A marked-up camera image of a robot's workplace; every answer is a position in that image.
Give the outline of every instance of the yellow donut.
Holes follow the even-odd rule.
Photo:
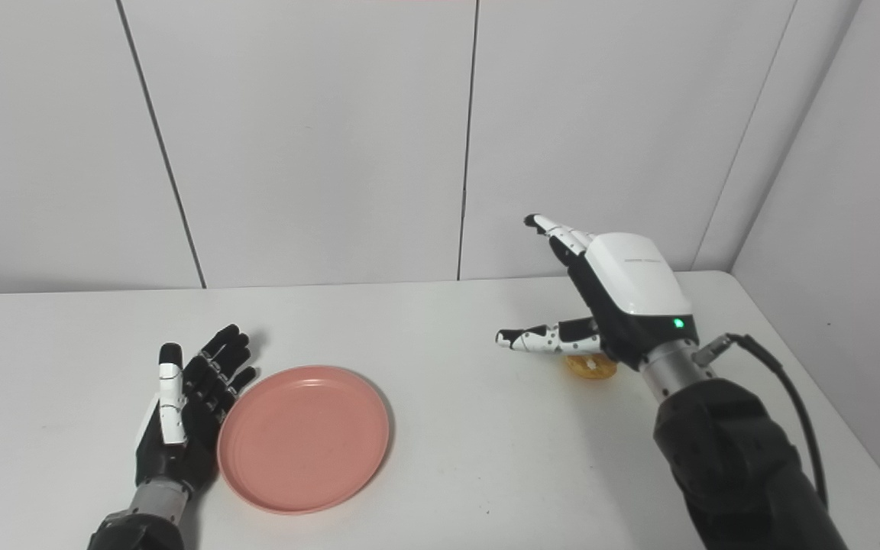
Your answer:
[[[617,374],[617,364],[606,355],[566,355],[565,364],[577,376],[591,380],[610,378]]]

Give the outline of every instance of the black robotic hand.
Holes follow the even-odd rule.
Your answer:
[[[248,344],[247,335],[235,325],[219,331],[181,370],[181,407],[178,400],[167,398],[165,380],[170,377],[165,376],[164,367],[181,365],[182,348],[178,344],[162,345],[158,361],[163,370],[160,406],[151,414],[137,446],[136,484],[167,477],[195,494],[211,480],[216,470],[219,429],[240,391],[257,375],[252,367],[237,372],[251,357]],[[178,422],[179,416],[183,435],[167,434],[167,419]]]
[[[230,325],[182,365],[178,344],[161,347],[160,398],[137,451],[137,490],[128,509],[109,515],[88,550],[182,550],[186,502],[216,473],[216,443],[240,391],[257,376],[241,366],[249,338]]]

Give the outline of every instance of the wall seam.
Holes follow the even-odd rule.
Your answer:
[[[755,108],[759,107],[762,90],[765,90],[765,84],[769,81],[769,74],[772,73],[773,63],[776,62],[779,48],[783,45],[783,38],[786,37],[786,30],[790,27],[790,21],[793,21],[793,13],[796,11],[797,3],[799,2],[800,0],[794,0],[793,6],[790,7],[790,13],[786,15],[786,22],[783,24],[783,31],[780,32],[779,40],[776,41],[776,49],[772,51],[772,58],[769,58],[769,65],[765,68],[765,75],[762,77],[762,84],[760,84],[759,91],[755,94],[755,101],[753,101],[752,108],[749,111],[749,117],[746,119],[745,127],[742,129],[742,135],[739,136],[739,141],[736,144],[736,152],[733,153],[733,159],[729,162],[729,169],[726,171],[726,178],[724,178],[722,182],[722,187],[719,188],[719,195],[715,198],[715,205],[712,208],[712,212],[708,215],[708,222],[705,224],[705,231],[702,232],[701,239],[698,240],[698,247],[695,248],[694,257],[691,258],[691,267],[688,268],[688,271],[694,270],[694,265],[698,262],[698,254],[701,254],[701,246],[705,243],[705,238],[708,237],[708,230],[712,227],[712,220],[715,219],[715,212],[719,209],[719,203],[722,202],[722,195],[724,195],[726,187],[729,185],[729,178],[733,175],[733,168],[736,167],[736,159],[739,157],[739,151],[743,149],[746,133],[749,132],[749,126],[752,124],[753,116],[755,116]]]
[[[461,262],[464,260],[464,220],[468,213],[468,161],[471,160],[471,115],[474,114],[474,67],[477,62],[477,21],[481,13],[481,0],[474,0],[474,45],[471,46],[471,84],[467,90],[467,136],[464,140],[464,187],[461,188],[461,234],[457,244],[457,280],[461,279]]]
[[[179,194],[179,187],[175,184],[175,172],[172,170],[172,163],[168,160],[168,150],[165,147],[165,140],[161,135],[161,127],[158,125],[158,118],[154,114],[154,104],[151,103],[151,94],[147,90],[147,81],[144,80],[144,73],[141,69],[141,59],[138,57],[138,49],[135,46],[134,36],[131,34],[131,27],[128,24],[128,18],[125,14],[125,4],[122,0],[115,0],[118,4],[118,14],[121,18],[121,26],[125,28],[125,38],[128,41],[128,48],[131,50],[131,59],[134,61],[135,70],[137,70],[137,80],[141,84],[141,90],[144,94],[144,104],[147,106],[147,114],[151,120],[151,126],[154,128],[154,137],[158,140],[158,150],[161,152],[161,160],[164,163],[165,171],[168,173],[168,183],[172,187],[172,195],[175,197],[175,205],[179,209],[179,217],[182,219],[182,229],[185,230],[186,240],[189,242],[189,252],[192,253],[192,262],[196,265],[196,274],[199,275],[199,285],[203,289],[206,288],[205,276],[202,274],[202,264],[199,263],[199,254],[196,253],[196,242],[193,240],[192,230],[189,229],[189,219],[186,217],[185,206],[182,206],[182,196]]]
[[[755,226],[755,220],[759,219],[759,215],[760,213],[762,213],[762,207],[765,205],[765,201],[767,201],[769,193],[772,191],[773,185],[776,184],[776,179],[779,178],[779,171],[782,170],[783,164],[786,163],[786,157],[789,157],[790,150],[793,149],[793,143],[796,142],[797,136],[800,135],[800,129],[803,128],[804,121],[806,121],[807,119],[807,114],[809,114],[810,108],[814,107],[814,101],[817,100],[817,94],[820,94],[820,87],[823,86],[823,81],[827,80],[827,74],[828,72],[830,72],[830,67],[834,65],[834,59],[837,57],[837,52],[841,50],[841,44],[842,42],[844,42],[844,37],[846,36],[846,34],[848,34],[848,29],[851,28],[851,24],[855,20],[855,14],[858,13],[858,7],[860,6],[860,3],[862,3],[862,0],[855,0],[855,2],[853,2],[848,17],[845,17],[844,24],[838,32],[837,38],[834,39],[834,47],[830,49],[827,60],[825,60],[824,62],[823,69],[821,69],[820,73],[817,74],[817,82],[814,83],[814,89],[810,91],[810,97],[807,98],[807,103],[804,104],[802,111],[800,111],[800,115],[797,117],[796,123],[793,124],[793,130],[792,132],[790,132],[790,135],[786,140],[786,145],[783,147],[783,152],[779,154],[779,159],[776,160],[776,165],[772,168],[772,173],[769,174],[768,183],[767,185],[765,185],[765,188],[762,189],[762,194],[759,197],[759,203],[758,205],[755,205],[753,215],[750,216],[749,220],[746,223],[746,226],[743,230],[742,240],[739,241],[738,246],[733,251],[733,257],[731,257],[729,265],[726,266],[726,271],[729,273],[733,272],[733,269],[736,268],[736,262],[738,261],[739,254],[741,253],[741,251],[743,251],[746,242],[749,240],[749,235],[752,234],[752,229]]]

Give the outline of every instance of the robot finger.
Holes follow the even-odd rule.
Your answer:
[[[229,380],[230,377],[233,376],[233,373],[237,372],[237,369],[251,358],[251,351],[245,347],[247,342],[249,342],[249,340],[242,342],[242,344],[244,344],[242,347],[237,347],[237,345],[227,345],[223,351],[220,351],[216,355],[216,359],[214,359],[211,364],[214,368],[218,368],[223,380]]]
[[[182,371],[183,390],[186,396],[202,386],[206,378],[216,378],[216,371],[209,366],[209,360],[205,356],[196,355]]]
[[[219,353],[220,349],[227,344],[230,344],[234,338],[237,338],[240,335],[240,327],[235,325],[230,325],[223,330],[219,331],[212,337],[212,340],[207,341],[206,345],[203,345],[202,353],[206,359],[213,359],[216,356],[216,353]]]
[[[226,387],[226,383],[224,383],[223,380],[220,380],[219,375],[214,369],[210,369],[209,372],[202,377],[202,380],[196,384],[195,389],[192,391],[192,396],[198,398],[198,400],[205,401],[209,404],[209,408],[211,409],[214,405],[209,403],[209,401],[212,400],[213,394],[221,389],[221,387]]]
[[[158,353],[158,417],[165,445],[186,442],[182,425],[182,408],[186,404],[182,379],[182,348],[173,342],[162,345]]]
[[[210,412],[216,415],[216,418],[222,422],[230,409],[240,397],[240,390],[244,389],[248,383],[256,378],[258,372],[254,367],[247,367],[233,376],[230,384],[214,383],[209,389],[209,394],[205,398],[205,404],[209,407]]]
[[[534,227],[539,235],[547,236],[548,246],[552,247],[552,253],[555,253],[555,257],[566,266],[571,264],[580,254],[583,254],[591,241],[589,234],[553,222],[544,215],[526,216],[525,225]]]
[[[495,342],[502,348],[538,353],[592,355],[602,351],[597,324],[591,317],[559,321],[524,330],[500,330]]]
[[[233,396],[238,396],[244,387],[254,382],[254,379],[259,375],[260,373],[254,367],[247,367],[241,370],[233,377],[233,380],[230,380],[230,393],[233,393]]]

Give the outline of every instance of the black cable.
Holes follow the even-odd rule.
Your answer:
[[[823,503],[823,507],[827,508],[827,479],[824,477],[823,463],[820,460],[820,446],[817,445],[817,435],[814,434],[814,425],[810,422],[810,414],[807,413],[807,407],[800,398],[799,391],[793,386],[793,380],[790,380],[789,375],[783,370],[782,363],[776,360],[772,353],[769,353],[767,348],[763,348],[751,335],[728,334],[727,337],[738,344],[740,348],[751,353],[754,358],[759,359],[765,368],[776,375],[779,383],[783,384],[786,393],[789,393],[790,400],[793,401],[793,408],[797,410],[797,417],[800,417],[804,438],[807,439],[807,451],[810,452],[810,462],[814,466],[814,488],[817,490],[817,496]]]

